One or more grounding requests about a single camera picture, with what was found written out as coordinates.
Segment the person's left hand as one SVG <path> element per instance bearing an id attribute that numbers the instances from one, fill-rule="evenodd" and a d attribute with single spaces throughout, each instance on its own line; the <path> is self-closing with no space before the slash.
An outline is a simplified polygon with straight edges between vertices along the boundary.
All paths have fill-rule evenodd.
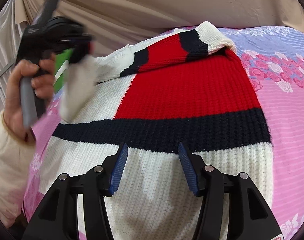
<path id="1" fill-rule="evenodd" d="M 32 144 L 35 136 L 31 125 L 37 120 L 35 98 L 50 101 L 54 88 L 55 54 L 34 64 L 21 60 L 7 82 L 4 123 L 16 138 Z"/>

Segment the cream sleeve forearm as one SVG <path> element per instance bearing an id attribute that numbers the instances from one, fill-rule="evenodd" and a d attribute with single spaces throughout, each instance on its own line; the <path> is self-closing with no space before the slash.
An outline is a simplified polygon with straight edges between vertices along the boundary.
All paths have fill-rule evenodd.
<path id="1" fill-rule="evenodd" d="M 19 139 L 0 112 L 0 220 L 7 229 L 21 213 L 35 145 Z"/>

